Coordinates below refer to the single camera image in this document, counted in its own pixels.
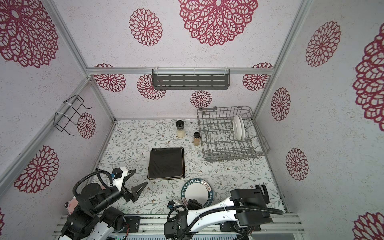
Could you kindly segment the white round plate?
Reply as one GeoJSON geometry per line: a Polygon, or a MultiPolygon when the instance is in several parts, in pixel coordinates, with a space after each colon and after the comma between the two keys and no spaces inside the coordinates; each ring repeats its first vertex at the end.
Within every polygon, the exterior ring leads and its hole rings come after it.
{"type": "Polygon", "coordinates": [[[185,207],[189,200],[196,200],[202,208],[209,207],[214,200],[214,191],[211,185],[200,178],[188,180],[181,189],[181,199],[185,207]]]}
{"type": "Polygon", "coordinates": [[[243,141],[245,139],[245,125],[243,122],[243,119],[239,116],[236,115],[233,118],[233,131],[234,131],[234,137],[239,140],[243,141]]]}

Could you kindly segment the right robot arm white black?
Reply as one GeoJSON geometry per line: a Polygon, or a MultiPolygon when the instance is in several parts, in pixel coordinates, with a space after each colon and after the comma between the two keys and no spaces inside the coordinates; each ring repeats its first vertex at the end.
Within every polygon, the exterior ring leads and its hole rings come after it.
{"type": "Polygon", "coordinates": [[[265,185],[254,189],[236,189],[224,201],[201,209],[174,206],[164,224],[164,236],[170,240],[191,240],[201,230],[222,223],[230,223],[234,232],[244,240],[257,227],[273,222],[271,215],[284,211],[269,208],[269,193],[265,185]]]}

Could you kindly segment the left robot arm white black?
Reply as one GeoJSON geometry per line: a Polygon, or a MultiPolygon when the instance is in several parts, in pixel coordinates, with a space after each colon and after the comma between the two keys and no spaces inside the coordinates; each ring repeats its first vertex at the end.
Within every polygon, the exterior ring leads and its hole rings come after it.
{"type": "Polygon", "coordinates": [[[60,240],[106,240],[111,233],[129,230],[124,213],[112,205],[123,198],[136,202],[148,183],[128,190],[125,186],[136,170],[125,167],[111,173],[96,169],[81,178],[73,187],[78,202],[64,224],[60,240]]]}

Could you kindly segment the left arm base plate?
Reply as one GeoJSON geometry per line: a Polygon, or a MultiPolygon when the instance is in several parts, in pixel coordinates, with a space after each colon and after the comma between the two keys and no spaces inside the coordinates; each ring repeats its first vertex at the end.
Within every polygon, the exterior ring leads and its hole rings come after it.
{"type": "Polygon", "coordinates": [[[137,233],[139,231],[141,217],[124,216],[123,228],[120,233],[137,233]]]}

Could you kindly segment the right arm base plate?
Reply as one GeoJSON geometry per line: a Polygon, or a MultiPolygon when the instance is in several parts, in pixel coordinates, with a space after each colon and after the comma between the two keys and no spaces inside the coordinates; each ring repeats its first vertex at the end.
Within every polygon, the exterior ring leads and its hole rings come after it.
{"type": "Polygon", "coordinates": [[[245,233],[248,230],[251,232],[259,232],[261,230],[260,225],[257,226],[240,226],[237,222],[224,222],[219,224],[221,232],[234,232],[237,234],[245,233]]]}

